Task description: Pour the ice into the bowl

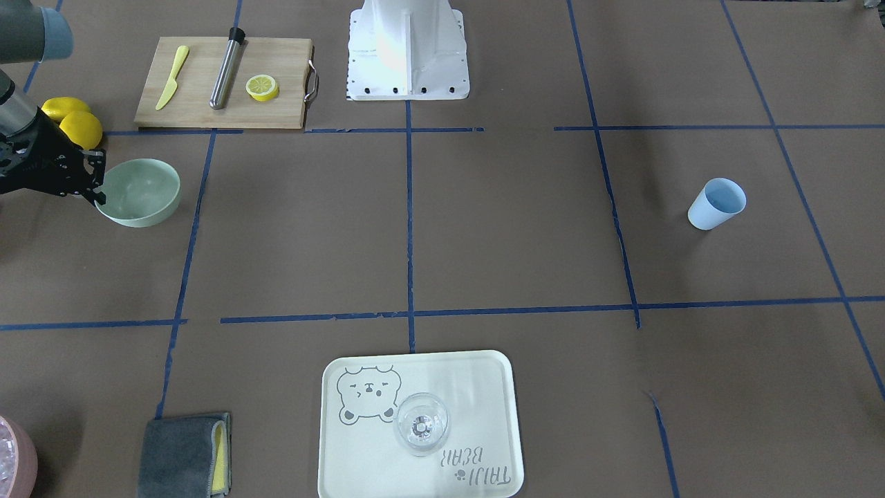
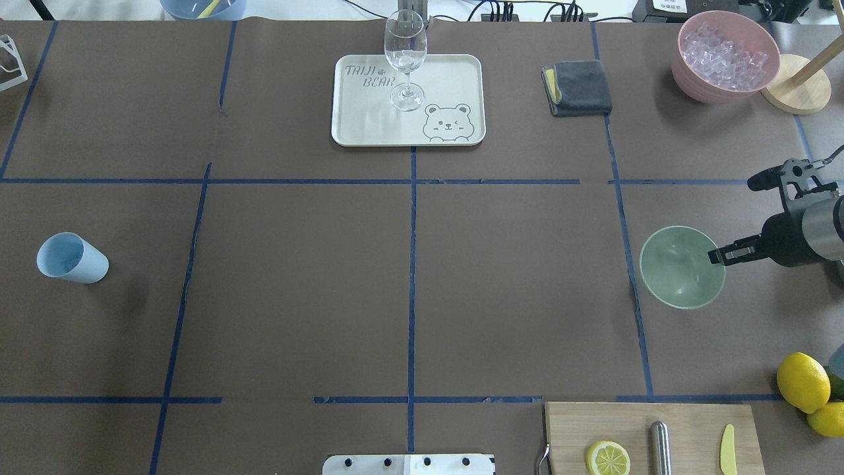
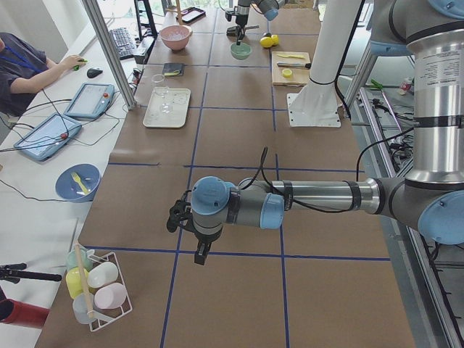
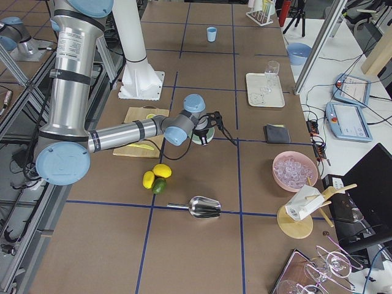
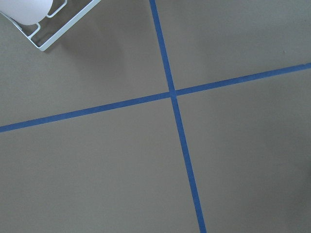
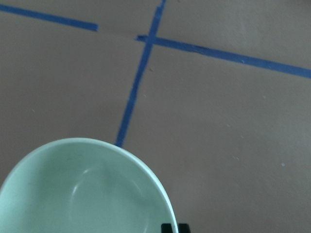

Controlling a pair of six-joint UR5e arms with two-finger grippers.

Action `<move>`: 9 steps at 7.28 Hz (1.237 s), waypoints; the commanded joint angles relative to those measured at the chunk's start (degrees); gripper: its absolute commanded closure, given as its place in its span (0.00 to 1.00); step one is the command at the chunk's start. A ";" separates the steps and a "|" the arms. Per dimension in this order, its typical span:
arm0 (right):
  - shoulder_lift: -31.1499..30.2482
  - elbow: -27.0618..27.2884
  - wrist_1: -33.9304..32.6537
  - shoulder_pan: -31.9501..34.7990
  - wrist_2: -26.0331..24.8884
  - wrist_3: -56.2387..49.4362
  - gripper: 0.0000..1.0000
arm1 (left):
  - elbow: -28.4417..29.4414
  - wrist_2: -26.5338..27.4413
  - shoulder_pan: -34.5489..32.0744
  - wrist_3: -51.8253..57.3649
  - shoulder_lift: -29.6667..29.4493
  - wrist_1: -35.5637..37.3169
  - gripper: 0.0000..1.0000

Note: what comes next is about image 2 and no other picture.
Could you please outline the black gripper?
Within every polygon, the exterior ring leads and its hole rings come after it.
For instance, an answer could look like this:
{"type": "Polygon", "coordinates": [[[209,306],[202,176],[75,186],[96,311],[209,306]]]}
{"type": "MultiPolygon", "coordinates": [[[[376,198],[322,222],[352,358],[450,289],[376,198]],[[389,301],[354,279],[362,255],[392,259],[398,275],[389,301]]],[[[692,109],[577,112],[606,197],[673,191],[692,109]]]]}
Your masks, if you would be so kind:
{"type": "Polygon", "coordinates": [[[708,252],[710,261],[729,267],[760,260],[759,250],[781,267],[803,267],[812,262],[812,250],[802,230],[789,213],[775,214],[766,220],[760,236],[738,239],[708,252]]]}

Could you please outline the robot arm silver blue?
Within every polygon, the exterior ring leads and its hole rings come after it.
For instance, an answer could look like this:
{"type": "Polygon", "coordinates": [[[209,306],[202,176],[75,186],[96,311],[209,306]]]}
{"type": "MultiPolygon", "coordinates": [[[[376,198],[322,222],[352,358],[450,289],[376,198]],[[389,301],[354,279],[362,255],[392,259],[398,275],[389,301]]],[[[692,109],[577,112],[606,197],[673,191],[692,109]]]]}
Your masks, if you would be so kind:
{"type": "Polygon", "coordinates": [[[797,211],[769,217],[759,234],[708,252],[713,265],[729,267],[771,261],[781,267],[805,267],[841,261],[843,255],[842,198],[828,198],[797,211]]]}

